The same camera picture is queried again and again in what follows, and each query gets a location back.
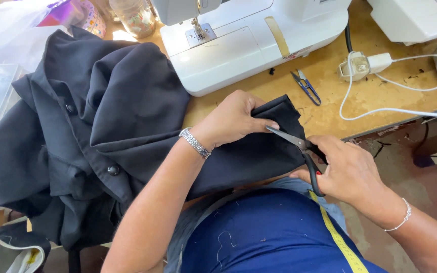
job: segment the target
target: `button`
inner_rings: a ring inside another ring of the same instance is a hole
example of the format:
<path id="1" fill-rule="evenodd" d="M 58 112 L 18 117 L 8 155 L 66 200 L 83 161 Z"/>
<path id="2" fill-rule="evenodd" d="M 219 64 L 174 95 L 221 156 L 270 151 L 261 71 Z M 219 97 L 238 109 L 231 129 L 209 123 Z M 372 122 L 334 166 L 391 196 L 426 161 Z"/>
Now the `button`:
<path id="1" fill-rule="evenodd" d="M 107 172 L 110 175 L 118 175 L 119 174 L 119 167 L 118 166 L 110 166 L 107 168 Z"/>
<path id="2" fill-rule="evenodd" d="M 73 106 L 72 104 L 67 104 L 67 105 L 65 105 L 65 108 L 67 108 L 67 111 L 68 111 L 70 114 L 74 114 L 74 113 L 75 113 L 75 106 Z"/>

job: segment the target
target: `measuring tape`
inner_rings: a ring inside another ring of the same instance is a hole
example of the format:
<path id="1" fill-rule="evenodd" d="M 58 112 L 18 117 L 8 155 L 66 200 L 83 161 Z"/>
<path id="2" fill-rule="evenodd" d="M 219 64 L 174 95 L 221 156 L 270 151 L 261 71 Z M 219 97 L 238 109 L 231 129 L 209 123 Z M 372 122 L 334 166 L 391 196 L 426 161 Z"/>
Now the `measuring tape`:
<path id="1" fill-rule="evenodd" d="M 316 194 L 313 193 L 311 190 L 309 191 L 311 199 L 313 199 L 315 202 L 318 203 L 318 198 L 316 197 Z M 368 272 L 367 268 L 365 268 L 362 261 L 358 258 L 357 254 L 353 252 L 350 247 L 345 243 L 343 240 L 343 237 L 337 232 L 335 227 L 332 224 L 332 221 L 328 217 L 328 214 L 326 213 L 325 208 L 323 208 L 321 205 L 319 205 L 319 208 L 321 210 L 321 215 L 323 216 L 323 221 L 325 222 L 325 226 L 332 234 L 333 240 L 337 244 L 338 248 L 342 251 L 343 256 L 347 259 L 347 262 L 350 264 L 350 267 L 354 273 L 357 272 Z"/>

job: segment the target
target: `silver watch band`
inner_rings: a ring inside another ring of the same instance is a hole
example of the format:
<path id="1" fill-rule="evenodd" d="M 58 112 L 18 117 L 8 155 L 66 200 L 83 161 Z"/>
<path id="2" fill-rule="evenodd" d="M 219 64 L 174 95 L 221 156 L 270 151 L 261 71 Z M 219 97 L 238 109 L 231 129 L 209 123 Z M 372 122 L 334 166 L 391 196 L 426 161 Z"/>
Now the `silver watch band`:
<path id="1" fill-rule="evenodd" d="M 197 152 L 203 156 L 203 158 L 207 159 L 212 152 L 209 152 L 207 149 L 205 149 L 190 133 L 189 129 L 191 129 L 191 127 L 185 128 L 181 131 L 181 133 L 178 136 L 182 136 L 184 139 L 186 139 L 186 141 L 188 141 L 188 143 L 190 143 L 190 145 L 197 150 Z"/>

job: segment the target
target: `scissors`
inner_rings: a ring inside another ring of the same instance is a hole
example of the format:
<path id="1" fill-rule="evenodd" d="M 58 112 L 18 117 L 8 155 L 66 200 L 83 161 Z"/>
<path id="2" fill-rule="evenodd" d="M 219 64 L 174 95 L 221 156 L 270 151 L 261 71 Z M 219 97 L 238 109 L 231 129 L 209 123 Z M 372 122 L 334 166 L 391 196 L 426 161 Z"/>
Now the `scissors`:
<path id="1" fill-rule="evenodd" d="M 304 92 L 309 96 L 309 98 L 311 99 L 311 101 L 316 105 L 316 106 L 320 106 L 321 104 L 321 99 L 318 96 L 318 93 L 315 91 L 315 89 L 311 86 L 311 84 L 309 83 L 309 80 L 306 78 L 306 76 L 303 74 L 303 72 L 301 72 L 301 70 L 297 69 L 298 71 L 298 75 L 296 75 L 293 71 L 291 71 L 291 75 L 293 75 L 293 78 L 296 80 L 296 82 L 301 86 L 301 88 L 304 90 Z M 318 102 L 315 101 L 315 99 L 313 99 L 313 96 L 311 96 L 310 92 L 308 91 L 308 89 L 311 90 L 311 92 L 313 93 L 313 95 L 317 98 Z"/>
<path id="2" fill-rule="evenodd" d="M 306 153 L 306 151 L 310 150 L 311 152 L 314 152 L 317 156 L 319 156 L 319 158 L 321 158 L 323 160 L 323 162 L 325 162 L 325 164 L 328 164 L 326 161 L 325 154 L 318 148 L 318 146 L 311 143 L 311 141 L 302 140 L 302 139 L 294 137 L 290 134 L 276 130 L 273 127 L 269 127 L 269 126 L 266 126 L 266 127 L 272 133 L 275 133 L 278 136 L 282 137 L 283 139 L 293 143 L 294 145 L 296 145 L 300 149 L 301 153 L 303 154 L 304 160 L 306 161 L 308 170 L 310 172 L 311 186 L 313 187 L 313 192 L 317 196 L 324 197 L 325 195 L 323 193 L 321 193 L 321 191 L 318 188 L 318 181 L 316 179 L 317 172 L 319 172 L 320 174 L 321 174 L 321 172 L 319 171 L 318 166 L 316 166 L 316 164 L 313 162 L 313 159 L 311 158 L 311 156 L 308 153 Z"/>

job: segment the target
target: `wooden table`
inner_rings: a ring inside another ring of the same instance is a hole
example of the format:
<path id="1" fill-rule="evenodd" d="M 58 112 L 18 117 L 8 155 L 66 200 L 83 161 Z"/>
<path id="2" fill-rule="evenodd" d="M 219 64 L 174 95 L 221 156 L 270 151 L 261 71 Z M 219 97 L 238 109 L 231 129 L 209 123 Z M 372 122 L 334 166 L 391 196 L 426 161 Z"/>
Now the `wooden table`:
<path id="1" fill-rule="evenodd" d="M 354 50 L 362 51 L 366 56 L 388 52 L 393 59 L 434 52 L 437 40 L 409 47 L 392 43 L 370 16 L 371 11 L 372 8 L 366 1 L 352 1 L 349 13 Z M 159 28 L 152 36 L 138 41 L 154 42 L 163 53 L 166 53 Z M 113 32 L 122 29 L 120 24 L 108 23 L 105 38 L 112 39 Z M 263 71 L 206 96 L 192 97 L 185 116 L 184 127 L 197 124 L 227 95 L 237 89 L 251 92 L 265 101 L 287 94 L 301 113 L 300 123 L 304 126 L 307 136 L 332 134 L 341 139 L 348 139 L 417 118 L 414 115 L 384 111 L 355 121 L 344 121 L 338 112 L 347 92 L 348 83 L 341 81 L 336 71 L 337 66 L 345 60 L 346 56 L 347 48 L 342 34 L 330 45 L 310 53 L 305 58 L 300 57 L 276 66 L 274 75 L 269 75 L 269 71 Z M 295 69 L 301 69 L 308 77 L 321 97 L 323 102 L 321 106 L 315 106 L 294 81 L 289 71 L 295 71 Z M 437 86 L 437 71 L 431 58 L 394 63 L 381 74 L 395 82 L 407 83 L 408 86 L 414 88 L 426 89 Z M 364 79 L 353 83 L 349 98 L 345 102 L 343 116 L 356 117 L 383 107 L 425 112 L 437 111 L 437 90 L 430 92 L 407 90 L 393 84 L 383 84 L 375 75 L 369 75 L 368 81 Z"/>

